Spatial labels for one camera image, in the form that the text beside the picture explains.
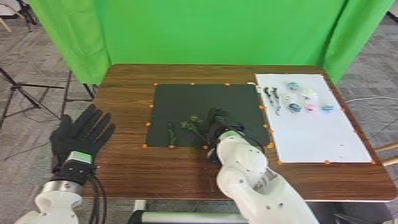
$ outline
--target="robotic arm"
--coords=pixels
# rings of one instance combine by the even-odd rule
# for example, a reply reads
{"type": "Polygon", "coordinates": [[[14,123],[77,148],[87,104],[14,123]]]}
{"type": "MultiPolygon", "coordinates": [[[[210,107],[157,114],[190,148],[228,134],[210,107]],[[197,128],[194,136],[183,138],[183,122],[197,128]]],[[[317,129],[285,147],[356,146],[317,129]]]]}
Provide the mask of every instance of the robotic arm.
{"type": "Polygon", "coordinates": [[[87,180],[96,183],[94,159],[114,134],[110,115],[91,105],[73,123],[68,115],[61,118],[52,140],[54,177],[36,197],[39,213],[29,212],[16,224],[77,224],[73,208],[82,204],[82,189],[87,180]]]}
{"type": "Polygon", "coordinates": [[[304,199],[270,170],[263,152],[253,146],[244,126],[226,111],[213,109],[208,118],[210,160],[222,165],[217,185],[235,200],[251,224],[318,223],[304,199]]]}

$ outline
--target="white paper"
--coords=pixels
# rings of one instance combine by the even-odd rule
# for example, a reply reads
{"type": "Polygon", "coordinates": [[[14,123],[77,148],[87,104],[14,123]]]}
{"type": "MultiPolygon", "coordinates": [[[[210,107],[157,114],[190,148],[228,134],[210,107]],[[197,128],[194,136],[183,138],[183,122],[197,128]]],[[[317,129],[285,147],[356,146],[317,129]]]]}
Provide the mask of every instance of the white paper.
{"type": "Polygon", "coordinates": [[[279,160],[285,163],[324,163],[325,160],[340,163],[372,162],[372,156],[356,133],[356,129],[341,111],[322,75],[306,74],[258,74],[261,98],[267,105],[267,117],[274,130],[274,141],[279,160]],[[297,90],[288,89],[288,83],[297,82],[301,88],[309,88],[318,93],[318,100],[311,101],[317,111],[292,113],[285,95],[302,106],[309,103],[297,90]],[[281,116],[270,106],[265,87],[276,87],[281,97],[281,116]],[[333,112],[324,112],[322,107],[334,106],[333,112]]]}

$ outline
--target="orange marker dot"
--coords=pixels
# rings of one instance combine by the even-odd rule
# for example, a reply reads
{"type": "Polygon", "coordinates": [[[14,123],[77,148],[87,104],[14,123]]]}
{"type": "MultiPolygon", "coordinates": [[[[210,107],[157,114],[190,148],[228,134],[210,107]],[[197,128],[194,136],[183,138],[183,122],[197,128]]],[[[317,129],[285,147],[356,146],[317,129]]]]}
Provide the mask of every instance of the orange marker dot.
{"type": "Polygon", "coordinates": [[[276,146],[276,144],[274,144],[274,142],[270,142],[270,144],[267,145],[267,149],[274,149],[274,146],[276,146]]]}

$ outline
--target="blue object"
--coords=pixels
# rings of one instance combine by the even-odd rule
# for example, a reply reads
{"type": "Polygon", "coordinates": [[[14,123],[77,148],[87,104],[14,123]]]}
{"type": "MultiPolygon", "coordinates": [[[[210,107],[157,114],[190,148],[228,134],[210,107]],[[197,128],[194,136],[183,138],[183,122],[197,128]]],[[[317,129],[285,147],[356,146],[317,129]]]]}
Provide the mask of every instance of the blue object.
{"type": "Polygon", "coordinates": [[[299,104],[292,103],[290,104],[290,112],[299,113],[301,111],[302,111],[302,107],[299,106],[299,104]]]}
{"type": "Polygon", "coordinates": [[[299,86],[299,84],[297,84],[295,82],[290,82],[290,83],[288,83],[288,88],[290,88],[292,90],[299,90],[301,86],[299,86]]]}
{"type": "Polygon", "coordinates": [[[324,110],[325,112],[331,112],[331,111],[334,110],[334,106],[324,106],[324,107],[322,107],[322,110],[324,110]]]}

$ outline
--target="green screen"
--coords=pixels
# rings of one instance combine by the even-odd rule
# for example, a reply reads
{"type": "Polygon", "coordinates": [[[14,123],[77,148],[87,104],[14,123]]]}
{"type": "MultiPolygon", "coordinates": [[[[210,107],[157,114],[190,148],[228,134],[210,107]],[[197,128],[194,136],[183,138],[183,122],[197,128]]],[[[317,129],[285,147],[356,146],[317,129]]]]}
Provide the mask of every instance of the green screen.
{"type": "Polygon", "coordinates": [[[318,65],[336,82],[393,0],[30,3],[78,80],[100,84],[112,64],[318,65]]]}

